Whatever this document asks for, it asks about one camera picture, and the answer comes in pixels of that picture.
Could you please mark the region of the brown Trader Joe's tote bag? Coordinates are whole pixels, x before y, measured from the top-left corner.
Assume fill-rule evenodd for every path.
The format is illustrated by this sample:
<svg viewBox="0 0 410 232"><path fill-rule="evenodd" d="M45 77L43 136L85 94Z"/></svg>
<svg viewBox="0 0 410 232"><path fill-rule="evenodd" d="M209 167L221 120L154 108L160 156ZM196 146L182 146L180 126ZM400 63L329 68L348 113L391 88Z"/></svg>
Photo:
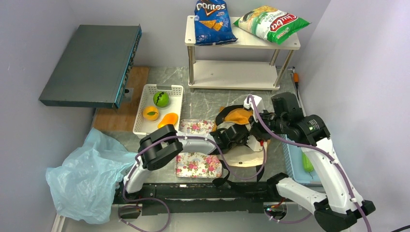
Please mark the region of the brown Trader Joe's tote bag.
<svg viewBox="0 0 410 232"><path fill-rule="evenodd" d="M239 127L250 130L249 118L252 117L252 113L252 110L248 111L243 108L242 105L221 107L220 112L216 116L215 126L212 131L216 132L219 129L228 127ZM220 162L226 170L229 166L256 168L256 183L259 183L264 174L262 148L267 148L267 145L259 146L256 151L253 151L245 146L246 141L247 138L244 138L243 143L227 151L224 154L226 161L221 160Z"/></svg>

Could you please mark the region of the orange mango toy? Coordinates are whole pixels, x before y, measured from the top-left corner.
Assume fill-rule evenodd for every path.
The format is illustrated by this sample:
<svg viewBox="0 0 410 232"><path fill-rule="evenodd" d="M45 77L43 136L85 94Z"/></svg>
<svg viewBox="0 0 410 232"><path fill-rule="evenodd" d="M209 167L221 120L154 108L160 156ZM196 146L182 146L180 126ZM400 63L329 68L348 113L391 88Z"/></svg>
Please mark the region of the orange mango toy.
<svg viewBox="0 0 410 232"><path fill-rule="evenodd" d="M157 128L160 129L166 125L173 125L175 126L178 122L179 116L176 113L168 113L166 114L160 123L157 125Z"/></svg>

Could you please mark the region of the orange peach toy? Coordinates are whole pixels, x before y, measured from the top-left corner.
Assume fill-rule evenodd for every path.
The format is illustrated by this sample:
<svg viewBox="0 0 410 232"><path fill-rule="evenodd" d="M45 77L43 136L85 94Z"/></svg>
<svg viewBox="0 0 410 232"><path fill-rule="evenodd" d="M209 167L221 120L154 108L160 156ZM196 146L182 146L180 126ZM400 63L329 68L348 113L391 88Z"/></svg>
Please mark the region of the orange peach toy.
<svg viewBox="0 0 410 232"><path fill-rule="evenodd" d="M159 118L159 110L156 106L147 106L143 109L142 116L148 121L155 121Z"/></svg>

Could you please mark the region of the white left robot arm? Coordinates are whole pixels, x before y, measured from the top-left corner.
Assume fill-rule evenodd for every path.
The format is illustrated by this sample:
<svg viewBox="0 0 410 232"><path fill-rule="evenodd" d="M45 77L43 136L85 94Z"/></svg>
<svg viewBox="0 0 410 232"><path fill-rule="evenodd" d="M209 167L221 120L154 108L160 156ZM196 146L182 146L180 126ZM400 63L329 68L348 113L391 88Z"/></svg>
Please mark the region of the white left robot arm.
<svg viewBox="0 0 410 232"><path fill-rule="evenodd" d="M245 125L233 124L228 128L194 135L178 131L173 125L167 124L141 139L135 163L124 177L124 186L119 195L127 203L136 201L150 173L166 166L180 153L221 155L223 162L226 162L225 154L237 146L246 146L256 154L261 153L262 162L265 162L264 142L251 135Z"/></svg>

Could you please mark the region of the green round fruit toy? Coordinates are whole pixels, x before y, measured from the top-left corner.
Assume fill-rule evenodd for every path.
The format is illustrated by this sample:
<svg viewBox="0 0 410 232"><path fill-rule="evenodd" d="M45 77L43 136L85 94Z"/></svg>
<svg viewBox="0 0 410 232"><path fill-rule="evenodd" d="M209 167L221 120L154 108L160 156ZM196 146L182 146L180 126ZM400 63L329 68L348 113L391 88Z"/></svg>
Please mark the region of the green round fruit toy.
<svg viewBox="0 0 410 232"><path fill-rule="evenodd" d="M153 96L153 102L157 107L164 108L169 104L169 95L167 92L158 91Z"/></svg>

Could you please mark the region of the green cucumber toy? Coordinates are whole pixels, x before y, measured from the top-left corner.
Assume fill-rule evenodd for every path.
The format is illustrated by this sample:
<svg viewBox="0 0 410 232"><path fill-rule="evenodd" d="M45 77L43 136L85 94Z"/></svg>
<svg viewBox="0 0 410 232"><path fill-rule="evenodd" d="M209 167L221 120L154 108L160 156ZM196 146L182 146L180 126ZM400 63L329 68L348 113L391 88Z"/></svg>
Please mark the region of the green cucumber toy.
<svg viewBox="0 0 410 232"><path fill-rule="evenodd" d="M305 172L310 173L314 171L313 164L304 152L302 153L302 165Z"/></svg>

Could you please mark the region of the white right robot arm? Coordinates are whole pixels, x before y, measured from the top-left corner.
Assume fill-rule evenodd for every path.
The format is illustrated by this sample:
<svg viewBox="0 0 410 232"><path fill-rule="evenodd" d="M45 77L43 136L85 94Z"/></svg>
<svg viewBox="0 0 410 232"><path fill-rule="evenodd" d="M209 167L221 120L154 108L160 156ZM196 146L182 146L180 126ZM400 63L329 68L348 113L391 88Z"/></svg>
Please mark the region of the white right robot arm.
<svg viewBox="0 0 410 232"><path fill-rule="evenodd" d="M252 128L261 129L271 137L301 148L312 163L324 193L316 192L277 174L266 194L273 201L281 197L290 199L314 215L320 227L327 232L342 232L358 219L371 231L367 216L376 210L372 201L365 200L353 186L340 163L330 132L317 115L305 116L297 97L289 92L271 98L273 113L265 111L262 100L248 95L244 107L253 110Z"/></svg>

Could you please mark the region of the light blue cartoon plastic bag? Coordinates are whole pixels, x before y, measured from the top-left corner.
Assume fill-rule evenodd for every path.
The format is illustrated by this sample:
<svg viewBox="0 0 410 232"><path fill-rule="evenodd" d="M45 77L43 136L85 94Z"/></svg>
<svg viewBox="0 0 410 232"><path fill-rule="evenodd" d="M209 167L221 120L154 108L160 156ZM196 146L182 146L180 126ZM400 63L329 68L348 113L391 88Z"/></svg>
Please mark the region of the light blue cartoon plastic bag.
<svg viewBox="0 0 410 232"><path fill-rule="evenodd" d="M61 166L46 170L57 213L88 224L107 223L117 185L135 156L118 140L91 129Z"/></svg>

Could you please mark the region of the green Chuba cassava chip bag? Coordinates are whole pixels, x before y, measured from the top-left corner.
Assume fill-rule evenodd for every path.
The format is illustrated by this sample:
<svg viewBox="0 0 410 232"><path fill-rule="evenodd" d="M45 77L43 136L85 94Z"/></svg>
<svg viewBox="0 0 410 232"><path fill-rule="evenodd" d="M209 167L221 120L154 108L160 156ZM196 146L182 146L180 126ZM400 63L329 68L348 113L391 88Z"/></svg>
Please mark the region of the green Chuba cassava chip bag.
<svg viewBox="0 0 410 232"><path fill-rule="evenodd" d="M282 44L310 23L294 14L264 5L240 17L234 25L265 41Z"/></svg>

